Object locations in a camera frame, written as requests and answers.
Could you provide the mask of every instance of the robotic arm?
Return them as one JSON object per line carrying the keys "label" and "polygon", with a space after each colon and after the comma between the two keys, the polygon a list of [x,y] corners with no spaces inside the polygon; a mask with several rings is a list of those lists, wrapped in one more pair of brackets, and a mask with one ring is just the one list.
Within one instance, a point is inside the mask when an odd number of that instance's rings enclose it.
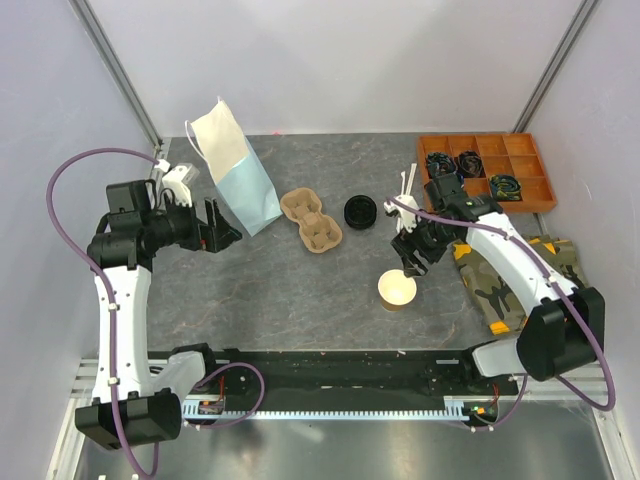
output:
{"label": "robotic arm", "polygon": [[[427,273],[417,255],[433,264],[442,258],[451,242],[462,240],[496,269],[524,307],[528,320],[518,338],[471,349],[475,373],[493,377],[526,372],[534,379],[544,381],[593,362],[596,359],[593,348],[558,293],[540,272],[539,265],[551,272],[601,348],[604,344],[602,295],[595,288],[578,289],[533,249],[526,253],[510,241],[513,237],[526,245],[500,205],[488,195],[469,197],[455,174],[436,177],[425,188],[440,217],[499,228],[507,233],[505,238],[483,229],[446,225],[418,217],[394,202],[384,205],[387,215],[399,215],[402,221],[403,228],[391,244],[402,259],[406,276]],[[395,201],[418,210],[415,200],[408,195],[400,195]]]}
{"label": "robotic arm", "polygon": [[[111,410],[111,385],[117,382],[121,416],[126,419],[129,444],[141,445],[178,436],[182,402],[194,384],[215,369],[206,344],[175,349],[168,365],[152,377],[147,359],[147,295],[152,260],[165,246],[217,253],[242,238],[222,217],[215,200],[205,199],[207,222],[196,216],[189,183],[198,171],[178,165],[162,178],[164,208],[157,194],[152,207],[147,187],[153,180],[109,185],[109,212],[104,215],[87,249],[104,270],[116,294],[109,304],[104,284],[96,277],[100,300],[100,350],[92,405],[76,410],[78,430],[107,449],[120,447]],[[110,310],[118,311],[115,335],[110,331]],[[109,375],[109,349],[117,346],[118,378]]]}

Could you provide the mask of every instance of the black coiled item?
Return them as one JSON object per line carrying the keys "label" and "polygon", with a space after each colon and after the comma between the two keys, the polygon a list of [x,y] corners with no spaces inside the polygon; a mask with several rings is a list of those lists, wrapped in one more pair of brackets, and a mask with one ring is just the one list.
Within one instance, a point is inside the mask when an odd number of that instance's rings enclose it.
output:
{"label": "black coiled item", "polygon": [[480,156],[473,150],[458,155],[458,171],[466,178],[478,178],[484,175]]}
{"label": "black coiled item", "polygon": [[446,175],[447,173],[454,173],[456,170],[457,168],[453,158],[446,153],[432,152],[427,155],[427,171],[431,178]]}
{"label": "black coiled item", "polygon": [[518,202],[522,200],[520,182],[511,175],[493,175],[489,178],[491,196],[499,202]]}

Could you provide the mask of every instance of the gray stone tabletop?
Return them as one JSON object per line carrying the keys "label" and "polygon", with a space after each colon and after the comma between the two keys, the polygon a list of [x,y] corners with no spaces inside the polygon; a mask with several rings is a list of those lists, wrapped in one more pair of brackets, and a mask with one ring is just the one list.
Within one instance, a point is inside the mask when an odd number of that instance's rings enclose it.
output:
{"label": "gray stone tabletop", "polygon": [[[492,338],[465,291],[450,253],[418,280],[416,299],[403,311],[382,308],[378,278],[401,268],[390,241],[395,220],[382,214],[385,197],[400,190],[400,171],[416,160],[417,134],[256,136],[250,141],[278,196],[313,189],[344,238],[313,254],[297,225],[282,216],[255,237],[218,254],[170,247],[159,252],[149,292],[150,350],[208,342],[213,348],[416,349],[466,348]],[[172,163],[193,163],[201,174],[200,200],[216,197],[205,163],[184,138],[173,139]],[[423,201],[419,172],[412,193]],[[343,217],[345,202],[364,194],[378,204],[378,220],[355,231]],[[225,218],[242,230],[226,206]],[[538,234],[533,215],[514,215],[521,233]]]}

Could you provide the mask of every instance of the metal corner beam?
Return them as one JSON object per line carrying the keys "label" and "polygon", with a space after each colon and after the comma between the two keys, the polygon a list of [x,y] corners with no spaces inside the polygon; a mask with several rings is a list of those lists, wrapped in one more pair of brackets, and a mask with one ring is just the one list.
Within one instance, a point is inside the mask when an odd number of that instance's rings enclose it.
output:
{"label": "metal corner beam", "polygon": [[89,38],[91,38],[91,41],[98,50],[100,57],[102,57],[102,60],[113,77],[113,80],[116,82],[118,89],[124,96],[127,104],[131,107],[145,136],[149,139],[156,151],[159,151],[160,146],[162,145],[162,137],[158,134],[156,127],[151,121],[151,117],[149,117],[149,114],[142,105],[140,97],[138,97],[138,94],[133,88],[124,67],[120,63],[115,50],[111,46],[111,43],[102,28],[102,25],[100,25],[95,12],[89,5],[89,1],[69,0],[69,3],[78,16],[80,23],[82,23],[82,26],[89,35]]}
{"label": "metal corner beam", "polygon": [[553,80],[558,75],[560,68],[569,56],[576,40],[580,36],[580,33],[584,29],[589,18],[591,18],[599,3],[600,0],[582,0],[582,3],[580,3],[577,12],[571,19],[569,27],[564,32],[560,43],[556,47],[555,52],[553,52],[551,60],[549,60],[549,63],[542,73],[536,88],[533,90],[527,105],[524,107],[524,110],[522,110],[522,113],[513,128],[514,133],[522,133],[529,127],[529,123],[531,122],[533,115],[538,110],[538,107],[549,91]]}

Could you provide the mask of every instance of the black lid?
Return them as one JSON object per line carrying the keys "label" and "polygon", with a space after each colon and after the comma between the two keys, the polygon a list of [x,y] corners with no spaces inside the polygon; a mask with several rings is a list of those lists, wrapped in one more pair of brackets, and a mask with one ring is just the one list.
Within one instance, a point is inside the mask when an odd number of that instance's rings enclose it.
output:
{"label": "black lid", "polygon": [[364,230],[376,223],[376,202],[366,195],[356,195],[344,205],[344,219],[351,228]]}

